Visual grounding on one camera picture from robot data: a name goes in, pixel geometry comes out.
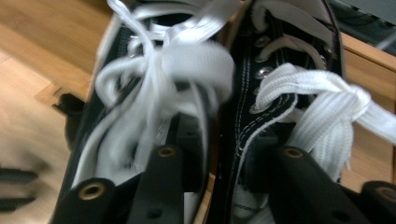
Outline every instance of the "black object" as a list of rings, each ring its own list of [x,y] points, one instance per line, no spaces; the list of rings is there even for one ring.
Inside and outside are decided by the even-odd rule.
[[[51,223],[182,223],[184,191],[183,151],[165,145],[153,150],[144,173],[120,186],[103,178],[78,184]]]
[[[128,224],[183,223],[182,153],[172,146],[152,151],[148,169],[134,197]]]
[[[77,138],[78,126],[81,122],[82,111],[85,103],[76,96],[67,93],[61,95],[57,105],[53,105],[56,109],[66,115],[65,136],[69,148],[72,149]]]
[[[373,181],[363,186],[360,195],[361,211],[373,223],[396,223],[396,186]]]
[[[30,171],[0,168],[0,183],[28,184],[35,179],[37,179],[37,174]],[[0,198],[0,212],[13,212],[34,200],[35,197]]]
[[[314,159],[295,147],[270,160],[269,204],[276,223],[370,223]]]

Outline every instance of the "wooden furniture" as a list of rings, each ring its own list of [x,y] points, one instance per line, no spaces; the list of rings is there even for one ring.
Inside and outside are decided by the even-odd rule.
[[[342,35],[342,38],[348,81],[362,86],[378,104],[395,113],[396,58],[351,36]],[[392,144],[358,125],[355,128],[352,170],[344,171],[343,183],[354,190],[360,190],[367,180],[396,183]]]

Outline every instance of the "black plastic piece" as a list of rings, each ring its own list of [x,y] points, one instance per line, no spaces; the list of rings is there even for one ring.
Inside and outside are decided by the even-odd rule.
[[[182,150],[169,145],[155,148],[127,223],[183,223],[182,171]]]
[[[34,197],[28,198],[1,198],[0,199],[0,212],[14,212],[17,208],[24,206],[34,201]]]
[[[308,153],[282,147],[269,162],[276,223],[370,223]]]
[[[254,149],[247,152],[242,173],[243,185],[249,191],[269,191],[267,179],[262,175],[268,172],[268,164],[263,158],[270,157],[278,143],[279,139],[271,129],[254,140]]]
[[[53,107],[66,115],[65,136],[70,149],[73,148],[76,142],[84,105],[83,101],[70,93],[61,95],[58,104],[53,105]]]
[[[37,174],[31,171],[17,169],[0,169],[0,182],[27,184],[37,179]]]
[[[177,123],[175,144],[183,150],[183,191],[197,192],[204,184],[201,176],[204,176],[202,162],[208,161],[203,158],[202,136],[199,132],[197,119],[188,115],[179,115]]]
[[[109,180],[86,180],[66,194],[56,207],[51,223],[111,223],[110,205],[114,193],[114,184]]]
[[[363,213],[373,223],[396,223],[396,186],[382,181],[367,182],[360,200]]]

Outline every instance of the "brass grommet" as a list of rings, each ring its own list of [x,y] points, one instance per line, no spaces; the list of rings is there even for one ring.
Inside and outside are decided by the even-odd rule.
[[[388,201],[396,203],[396,190],[387,188],[387,187],[379,187],[376,189],[376,192],[381,195],[381,197],[385,198]]]
[[[174,149],[172,149],[171,147],[165,147],[165,148],[161,148],[158,151],[158,155],[160,157],[173,157],[176,155],[176,151]]]
[[[283,153],[288,157],[292,157],[296,159],[301,158],[304,155],[300,150],[294,148],[285,149]]]
[[[102,196],[105,189],[106,187],[102,183],[91,183],[79,191],[78,197],[84,201],[93,200]]]

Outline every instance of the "grommet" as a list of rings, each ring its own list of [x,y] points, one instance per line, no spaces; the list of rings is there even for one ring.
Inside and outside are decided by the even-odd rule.
[[[255,95],[258,95],[258,94],[259,94],[259,92],[260,92],[260,88],[256,88],[256,89],[254,89],[254,92],[253,92],[253,94],[255,94]]]
[[[264,67],[260,69],[254,77],[257,79],[265,79],[268,77],[268,74],[270,74],[273,70],[274,68],[272,67]]]
[[[256,105],[252,105],[249,109],[250,114],[258,114],[261,113],[262,111],[258,108],[256,108]]]
[[[396,190],[387,188],[387,187],[379,187],[376,189],[376,192],[381,195],[382,198],[396,203]]]
[[[323,47],[327,52],[332,53],[332,48],[329,45]]]
[[[321,60],[323,61],[324,69],[327,69],[327,60],[323,55],[320,55]]]
[[[158,155],[164,158],[173,157],[176,155],[176,151],[171,147],[161,148],[160,150],[158,150]]]
[[[264,48],[270,42],[271,42],[270,37],[268,37],[267,35],[264,35],[264,36],[260,37],[258,40],[256,40],[256,42],[254,43],[254,46],[256,46],[257,48]]]
[[[295,148],[287,148],[283,151],[283,153],[291,158],[299,159],[304,156],[304,154]]]
[[[104,184],[99,182],[91,183],[79,191],[78,197],[84,201],[97,199],[105,193],[105,190]]]

